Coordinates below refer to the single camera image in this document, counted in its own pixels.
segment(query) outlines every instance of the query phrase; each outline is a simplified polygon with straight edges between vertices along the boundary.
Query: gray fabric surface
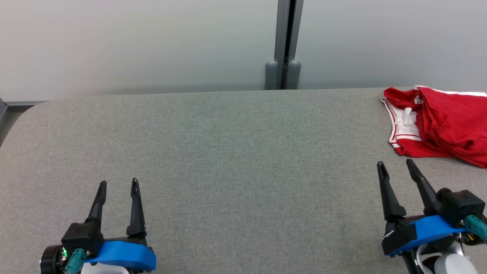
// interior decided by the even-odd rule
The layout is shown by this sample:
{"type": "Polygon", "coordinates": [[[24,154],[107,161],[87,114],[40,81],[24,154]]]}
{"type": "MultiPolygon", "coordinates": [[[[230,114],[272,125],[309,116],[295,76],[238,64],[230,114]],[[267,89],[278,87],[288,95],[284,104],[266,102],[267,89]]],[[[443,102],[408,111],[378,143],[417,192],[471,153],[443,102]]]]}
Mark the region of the gray fabric surface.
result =
{"type": "MultiPolygon", "coordinates": [[[[125,235],[139,179],[157,273],[405,274],[383,255],[376,163],[422,213],[388,143],[383,89],[109,96],[47,102],[0,148],[0,268],[37,273],[45,247],[83,221],[107,180],[102,232],[125,235]]],[[[487,171],[416,164],[437,190],[487,200],[487,171]]],[[[468,247],[479,273],[487,248],[468,247]]]]}

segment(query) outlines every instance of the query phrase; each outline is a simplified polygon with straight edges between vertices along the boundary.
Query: metal frame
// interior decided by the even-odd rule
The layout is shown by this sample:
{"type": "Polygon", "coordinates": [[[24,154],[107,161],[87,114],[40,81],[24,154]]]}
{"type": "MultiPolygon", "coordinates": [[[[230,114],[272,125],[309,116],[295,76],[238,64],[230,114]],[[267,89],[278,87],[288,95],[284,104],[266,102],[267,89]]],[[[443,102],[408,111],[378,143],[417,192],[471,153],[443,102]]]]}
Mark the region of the metal frame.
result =
{"type": "Polygon", "coordinates": [[[0,98],[0,119],[5,114],[5,111],[7,111],[7,104],[5,104],[3,100],[0,98]]]}
{"type": "Polygon", "coordinates": [[[12,101],[12,102],[5,102],[7,106],[35,106],[47,101],[12,101]]]}
{"type": "Polygon", "coordinates": [[[301,62],[296,60],[296,47],[298,46],[298,34],[300,31],[301,14],[303,11],[304,0],[296,0],[294,8],[293,25],[291,27],[291,37],[289,41],[288,62],[285,66],[284,89],[297,89],[300,78],[301,62]]]}
{"type": "Polygon", "coordinates": [[[289,60],[294,60],[294,58],[296,57],[296,47],[298,45],[298,34],[300,32],[303,3],[304,0],[296,0],[296,7],[294,9],[293,27],[291,32],[291,41],[289,43],[289,60]]]}
{"type": "Polygon", "coordinates": [[[291,0],[278,0],[274,60],[265,64],[265,89],[283,89],[287,25],[291,0]]]}

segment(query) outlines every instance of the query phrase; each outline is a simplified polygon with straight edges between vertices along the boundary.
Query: white stripe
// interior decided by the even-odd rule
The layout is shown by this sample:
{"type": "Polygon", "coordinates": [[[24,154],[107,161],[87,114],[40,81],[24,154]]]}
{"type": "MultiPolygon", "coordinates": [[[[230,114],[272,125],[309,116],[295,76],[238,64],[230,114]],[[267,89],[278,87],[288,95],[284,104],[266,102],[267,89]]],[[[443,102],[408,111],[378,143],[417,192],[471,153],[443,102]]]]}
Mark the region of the white stripe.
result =
{"type": "Polygon", "coordinates": [[[384,97],[380,101],[384,103],[384,106],[386,107],[387,113],[389,113],[389,118],[391,118],[391,124],[393,125],[393,129],[391,130],[391,137],[389,137],[389,143],[392,143],[392,142],[395,142],[395,140],[393,140],[394,127],[395,127],[395,125],[394,125],[394,114],[392,113],[392,109],[391,109],[391,111],[389,111],[389,108],[387,107],[387,105],[389,104],[389,101],[387,101],[387,98],[384,97]]]}
{"type": "Polygon", "coordinates": [[[394,232],[394,230],[393,230],[393,231],[391,231],[391,232],[389,232],[389,233],[387,233],[387,234],[385,234],[385,235],[382,237],[382,239],[384,239],[384,238],[388,237],[388,236],[389,236],[389,235],[391,235],[393,232],[394,232]]]}
{"type": "Polygon", "coordinates": [[[421,138],[416,137],[416,136],[397,136],[396,135],[396,140],[399,140],[399,139],[409,139],[409,140],[421,141],[421,138]]]}
{"type": "Polygon", "coordinates": [[[481,96],[481,97],[487,97],[487,93],[485,92],[478,92],[478,91],[466,91],[466,92],[458,92],[458,91],[443,91],[443,90],[438,90],[430,87],[425,87],[425,86],[414,86],[415,90],[418,90],[418,87],[423,87],[423,88],[429,88],[434,91],[438,91],[441,93],[445,94],[457,94],[457,95],[470,95],[470,96],[481,96]]]}

